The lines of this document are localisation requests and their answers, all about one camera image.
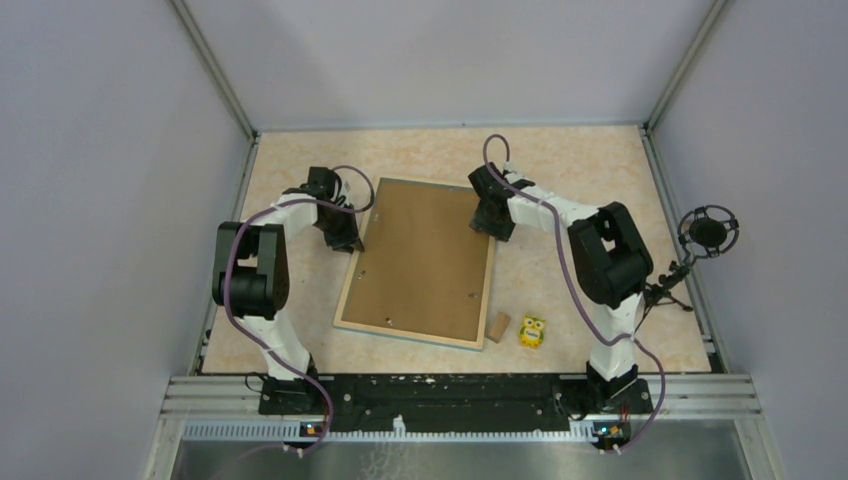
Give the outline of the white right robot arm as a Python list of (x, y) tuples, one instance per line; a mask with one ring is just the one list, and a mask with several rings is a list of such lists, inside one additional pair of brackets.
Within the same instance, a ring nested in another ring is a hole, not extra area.
[(638, 377), (633, 334), (653, 270), (630, 211), (619, 202), (570, 201), (495, 167), (480, 166), (468, 180), (479, 198), (472, 230), (503, 242), (518, 225), (554, 236), (566, 286), (595, 338), (586, 367), (587, 400), (600, 412), (614, 411)]

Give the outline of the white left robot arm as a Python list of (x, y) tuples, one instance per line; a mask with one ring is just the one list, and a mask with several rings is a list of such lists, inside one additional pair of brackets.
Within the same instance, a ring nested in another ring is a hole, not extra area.
[(361, 210), (350, 198), (343, 169), (313, 166), (303, 184), (244, 221), (221, 223), (216, 232), (213, 300), (260, 349), (267, 362), (267, 396), (282, 395), (302, 414), (314, 410), (326, 391), (309, 373), (311, 354), (286, 309), (291, 289), (287, 243), (302, 230), (316, 228), (335, 252), (363, 251), (356, 220)]

